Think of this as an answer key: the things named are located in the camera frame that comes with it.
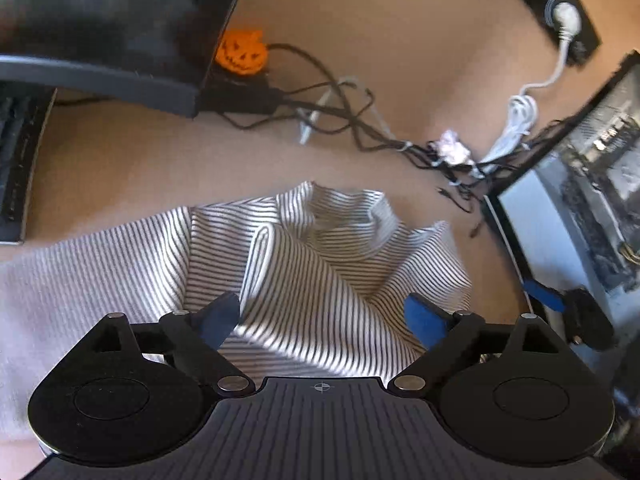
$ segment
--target blue clip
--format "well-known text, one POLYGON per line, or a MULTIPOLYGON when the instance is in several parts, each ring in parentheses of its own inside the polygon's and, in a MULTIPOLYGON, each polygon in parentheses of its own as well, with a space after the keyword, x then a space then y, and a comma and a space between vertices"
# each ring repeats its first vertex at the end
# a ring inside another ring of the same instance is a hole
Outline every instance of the blue clip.
POLYGON ((432 348, 447 335, 453 316, 419 294, 404 300, 404 321, 420 344, 432 348))
POLYGON ((240 300, 235 294, 226 292, 192 314, 192 319, 200 338, 217 350, 240 323, 240 300))
POLYGON ((524 280, 522 288, 530 296, 536 298, 540 303, 548 306, 556 312, 564 312, 566 305, 564 298, 557 290, 544 286, 536 280, 524 280))

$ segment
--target white cable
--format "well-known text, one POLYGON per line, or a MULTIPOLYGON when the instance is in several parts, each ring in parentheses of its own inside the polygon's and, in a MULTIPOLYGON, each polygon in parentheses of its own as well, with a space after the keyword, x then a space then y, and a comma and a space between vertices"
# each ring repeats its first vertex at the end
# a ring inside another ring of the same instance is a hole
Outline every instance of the white cable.
MULTIPOLYGON (((504 130, 489 150, 489 153, 487 153, 480 162, 491 162, 497 158, 509 155, 518 147, 522 136, 529 135, 532 127, 538 120, 538 104, 532 96, 527 95, 527 91, 533 88, 547 88, 557 82, 562 75, 569 54, 569 46, 573 38, 580 33, 580 13, 575 6, 565 2, 558 4, 554 8, 553 13, 556 21, 561 24, 559 33, 559 55, 556 68, 551 77, 545 82, 526 84, 520 89, 518 95, 509 98, 507 122, 504 130)), ((497 168, 498 166, 493 165, 485 166, 482 168, 482 173, 491 173, 497 168)), ((473 168, 470 175, 475 178, 484 178, 482 173, 478 168, 473 168)))
POLYGON ((402 148, 398 148, 398 152, 402 153, 412 147, 414 144, 410 140, 406 140, 404 142, 404 146, 402 148))
MULTIPOLYGON (((338 79, 339 85, 343 85, 345 83, 353 84, 358 90, 360 90, 365 95, 367 95, 367 87, 364 86, 356 76, 345 76, 338 79)), ((322 94, 322 97, 318 99, 318 102, 316 104, 318 106, 325 106, 333 95, 334 95, 334 90, 332 88, 329 88, 324 94, 322 94)), ((378 111, 378 108, 376 107, 376 105, 372 104, 369 107, 369 110, 371 111, 373 116, 376 118, 376 121, 378 122, 378 126, 380 127, 380 130, 382 131, 382 133, 385 134, 385 136, 388 139, 396 140, 396 136, 393 134, 388 124, 386 124, 385 120, 382 117, 382 114, 378 111)), ((311 115, 309 115, 308 117, 309 123, 316 124, 321 114, 322 112, 319 112, 319 111, 312 112, 311 115)), ((311 133, 313 133, 313 128, 311 127, 310 124, 300 123, 300 144, 306 144, 309 138, 311 137, 311 133)))

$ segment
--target black cable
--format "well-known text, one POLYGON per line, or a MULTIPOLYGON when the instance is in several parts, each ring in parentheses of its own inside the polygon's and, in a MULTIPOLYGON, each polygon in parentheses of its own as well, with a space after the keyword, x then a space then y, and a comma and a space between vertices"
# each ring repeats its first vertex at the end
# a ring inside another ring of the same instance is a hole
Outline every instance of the black cable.
POLYGON ((640 129, 640 124, 638 124, 638 121, 636 121, 632 116, 627 116, 623 121, 626 124, 626 126, 631 126, 636 130, 640 129))
MULTIPOLYGON (((353 137, 354 143, 356 144, 357 149, 360 150, 361 152, 376 152, 380 150, 397 150, 414 167, 420 170, 439 171, 441 174, 443 174, 444 177, 446 177, 447 180, 450 181, 450 183, 452 183, 456 187, 460 200, 464 202, 469 202, 469 208, 465 208, 463 205, 461 205, 453 197, 453 195, 444 188, 439 188, 438 193, 448 198, 449 200, 451 200, 457 206, 457 208, 459 208, 460 210, 466 213, 473 212, 474 200, 480 202, 480 199, 473 192, 473 189, 483 182, 485 182, 488 186, 491 186, 494 183, 493 172, 484 173, 482 172, 482 168, 497 166, 498 168, 497 172, 500 172, 503 170, 514 171, 517 169, 517 166, 512 164, 512 162, 516 160, 518 157, 520 157, 523 152, 530 151, 530 150, 526 150, 523 147, 518 147, 512 153, 508 153, 507 155, 497 157, 494 160, 477 163, 474 166, 470 166, 468 164, 450 166, 449 164, 446 164, 445 162, 440 160, 437 149, 433 146, 432 143, 429 143, 424 148, 422 146, 412 144, 410 142, 389 139, 383 132, 380 132, 375 127, 363 121, 361 118, 361 115, 370 106, 372 106, 374 101, 374 96, 372 92, 370 92, 369 90, 367 90, 367 94, 370 97, 369 103, 357 114, 354 114, 353 109, 351 108, 351 103, 347 99, 344 91, 341 88, 342 86, 350 86, 351 88, 354 88, 353 84, 349 85, 346 82, 339 83, 338 80, 333 75, 333 73, 319 59, 315 58, 305 50, 299 47, 296 47, 292 44, 274 43, 274 44, 268 45, 268 49, 270 51, 283 50, 283 51, 295 54, 296 56, 304 59, 306 62, 313 65, 327 79, 327 81, 316 83, 316 84, 299 88, 293 91, 284 92, 281 105, 290 108, 290 110, 293 111, 293 114, 287 114, 284 116, 272 116, 270 118, 265 118, 255 123, 247 124, 247 125, 238 124, 235 121, 231 120, 225 114, 222 114, 223 118, 225 118, 229 123, 233 124, 234 126, 240 129, 248 130, 248 129, 260 126, 262 124, 269 123, 271 121, 288 120, 288 119, 296 118, 300 120, 302 123, 305 123, 307 126, 309 126, 313 131, 318 132, 320 134, 335 135, 335 134, 340 134, 346 130, 351 130, 351 135, 353 137), (340 107, 319 105, 316 103, 306 102, 304 100, 297 100, 292 98, 293 95, 300 94, 302 92, 313 90, 316 88, 323 88, 326 86, 331 87, 332 91, 335 93, 338 100, 340 101, 340 107), (324 114, 324 115, 333 116, 334 118, 345 120, 346 124, 340 128, 335 128, 332 130, 321 128, 320 126, 317 126, 313 121, 311 121, 309 116, 306 113, 302 112, 301 110, 307 110, 309 112, 320 112, 321 114, 324 114), (373 140, 375 144, 365 145, 361 137, 362 135, 373 140), (468 173, 472 168, 476 168, 476 170, 482 173, 484 178, 476 180, 469 184, 466 184, 464 182, 461 182, 460 179, 456 176, 456 173, 468 173)), ((529 142, 528 147, 535 148, 540 144, 547 142, 549 140, 548 134, 550 132, 555 131, 557 126, 559 126, 560 124, 564 124, 567 120, 569 120, 569 118, 561 121, 552 121, 551 123, 549 123, 545 128, 543 128, 540 131, 540 133, 532 141, 529 142)))
POLYGON ((466 209, 466 208, 462 207, 462 206, 458 203, 458 201, 457 201, 455 198, 453 198, 453 195, 452 195, 449 191, 447 191, 446 189, 444 189, 443 187, 439 187, 437 191, 438 191, 438 194, 439 194, 439 195, 442 195, 444 198, 448 198, 449 200, 451 200, 451 201, 456 205, 456 207, 457 207, 458 209, 460 209, 460 210, 464 211, 465 213, 471 214, 471 213, 474 211, 474 208, 473 208, 473 202, 470 202, 470 203, 469 203, 469 204, 470 204, 470 205, 469 205, 469 209, 466 209))
MULTIPOLYGON (((313 86, 320 86, 320 85, 325 85, 325 83, 318 83, 317 85, 313 85, 313 86)), ((342 83, 345 86, 350 86, 349 83, 342 83)), ((363 115, 367 110, 369 110, 375 103, 376 101, 376 97, 374 95, 374 93, 369 90, 368 88, 365 90, 367 97, 369 98, 369 101, 356 113, 356 117, 359 118, 361 115, 363 115)), ((231 124, 232 126, 234 126, 235 128, 238 128, 239 130, 253 130, 254 128, 258 128, 260 126, 264 126, 265 124, 268 123, 273 123, 275 121, 286 121, 286 120, 292 120, 292 119, 297 119, 300 120, 302 122, 304 122, 305 124, 309 124, 310 126, 315 127, 314 124, 312 124, 309 120, 308 117, 304 116, 303 114, 300 114, 299 110, 296 110, 295 114, 290 114, 290 115, 281 115, 281 116, 270 116, 270 117, 266 117, 263 119, 260 119, 258 121, 255 121, 254 123, 250 123, 250 124, 240 124, 238 122, 236 122, 235 120, 233 120, 231 117, 229 117, 227 114, 223 113, 223 112, 218 112, 218 115, 220 117, 222 117, 226 122, 228 122, 229 124, 231 124)), ((318 130, 321 131, 321 133, 325 133, 325 134, 329 134, 329 135, 333 135, 333 134, 340 134, 346 130, 348 130, 350 128, 350 125, 347 124, 346 126, 343 126, 341 128, 337 128, 335 130, 322 130, 321 128, 318 128, 318 130)))
POLYGON ((238 130, 242 130, 242 131, 253 130, 254 128, 258 128, 259 126, 264 126, 265 124, 269 124, 269 123, 275 123, 277 121, 288 121, 290 119, 298 118, 298 116, 295 114, 278 115, 278 116, 270 116, 264 119, 260 119, 259 121, 255 121, 255 123, 240 124, 225 113, 219 112, 218 115, 222 117, 227 123, 231 124, 234 128, 237 128, 238 130))
MULTIPOLYGON (((356 85, 354 83, 352 83, 351 81, 343 81, 343 82, 340 83, 340 85, 348 86, 349 88, 356 88, 356 85)), ((287 92, 284 92, 284 94, 285 95, 302 94, 302 92, 307 92, 309 90, 315 90, 316 88, 324 88, 325 86, 331 86, 331 83, 329 81, 324 81, 322 83, 316 83, 316 84, 313 84, 313 85, 304 86, 304 87, 298 88, 296 90, 289 90, 287 92)))
POLYGON ((471 231, 469 231, 469 238, 475 238, 476 236, 478 236, 480 234, 480 229, 482 229, 482 226, 484 225, 484 218, 481 219, 481 221, 478 222, 478 224, 476 224, 476 226, 471 229, 471 231))
POLYGON ((84 97, 81 99, 72 99, 69 101, 58 101, 56 99, 56 102, 53 104, 54 106, 60 106, 60 107, 65 107, 65 106, 83 106, 83 105, 92 105, 95 103, 102 103, 105 101, 112 101, 113 98, 112 97, 84 97))

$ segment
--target white striped fabric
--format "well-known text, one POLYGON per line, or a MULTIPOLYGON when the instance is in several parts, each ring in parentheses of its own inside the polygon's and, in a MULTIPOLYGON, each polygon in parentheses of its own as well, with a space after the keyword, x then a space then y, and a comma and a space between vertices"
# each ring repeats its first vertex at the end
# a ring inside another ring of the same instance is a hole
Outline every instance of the white striped fabric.
POLYGON ((265 376, 379 376, 423 350, 402 303, 453 312, 470 283, 447 224, 410 230, 375 191, 305 182, 281 195, 177 208, 0 266, 0 440, 29 436, 26 405, 102 316, 131 322, 240 295, 221 352, 265 376))

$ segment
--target orange pumpkin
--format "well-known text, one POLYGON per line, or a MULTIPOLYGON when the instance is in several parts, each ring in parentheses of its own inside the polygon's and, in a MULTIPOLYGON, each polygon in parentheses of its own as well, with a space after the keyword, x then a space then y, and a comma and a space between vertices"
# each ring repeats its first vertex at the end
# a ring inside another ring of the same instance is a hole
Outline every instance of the orange pumpkin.
POLYGON ((261 41, 261 30, 228 30, 216 51, 216 62, 239 75, 260 72, 267 63, 268 51, 261 41))

